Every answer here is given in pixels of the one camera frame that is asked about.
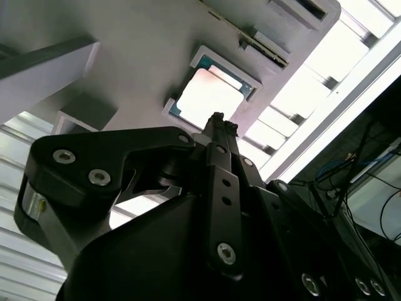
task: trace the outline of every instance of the cable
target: cable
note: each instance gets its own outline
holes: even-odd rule
[[[336,206],[334,208],[333,216],[336,216],[338,214],[338,212],[340,211],[341,204],[342,204],[342,202],[344,202],[344,199],[345,199],[345,194],[348,193],[348,188],[350,186],[352,177],[353,177],[353,175],[354,175],[354,173],[355,173],[355,171],[357,169],[357,166],[358,166],[358,160],[359,160],[359,158],[361,156],[363,147],[365,146],[366,141],[368,139],[370,129],[372,128],[372,125],[374,123],[375,123],[374,120],[370,121],[369,124],[367,125],[364,133],[363,133],[363,136],[362,136],[362,139],[361,139],[361,141],[359,143],[358,149],[355,152],[355,158],[352,161],[351,169],[350,169],[350,171],[348,171],[348,174],[346,175],[346,178],[345,178],[345,181],[344,181],[344,185],[343,185],[343,189],[340,190],[340,195],[339,195],[339,198],[338,198],[338,202],[337,202],[337,204],[336,204]]]
[[[386,185],[389,185],[390,187],[393,187],[394,189],[398,189],[401,190],[401,188],[391,185],[389,182],[384,181],[383,179],[380,179],[378,176],[375,176],[374,174],[370,174],[369,172],[365,173],[366,175],[370,176],[370,177],[374,177],[375,179],[378,179],[380,182],[383,182]]]
[[[395,238],[397,238],[398,235],[397,235],[394,239],[391,239],[391,238],[389,238],[389,237],[387,236],[387,234],[386,234],[386,232],[384,231],[384,228],[383,228],[383,214],[384,214],[384,209],[386,208],[388,202],[390,202],[390,200],[391,200],[397,193],[401,193],[401,189],[395,191],[390,197],[388,197],[388,199],[384,202],[384,205],[383,205],[382,210],[381,210],[381,212],[380,212],[380,229],[382,230],[382,233],[383,233],[384,237],[386,237],[388,240],[391,240],[391,241],[395,241]]]
[[[360,243],[363,244],[363,246],[368,251],[368,253],[371,256],[371,258],[375,262],[375,264],[377,266],[377,270],[378,270],[378,272],[380,274],[380,278],[382,279],[382,282],[384,284],[384,283],[386,283],[386,281],[385,281],[385,278],[384,278],[384,275],[383,275],[382,268],[380,268],[380,265],[379,265],[377,259],[375,258],[375,256],[373,255],[372,251],[369,249],[368,245],[365,243],[365,240],[363,239],[363,237],[361,236],[361,234],[358,231],[357,224],[356,224],[356,222],[355,222],[355,220],[353,218],[352,211],[351,211],[351,209],[350,209],[350,207],[348,205],[348,191],[345,193],[345,197],[346,198],[345,198],[345,202],[344,203],[345,203],[345,206],[346,206],[346,211],[347,211],[348,215],[350,216],[350,219],[351,219],[351,222],[352,222],[352,226],[353,226],[353,228],[355,230],[355,233],[357,234],[357,236],[358,236],[358,238],[360,240]]]

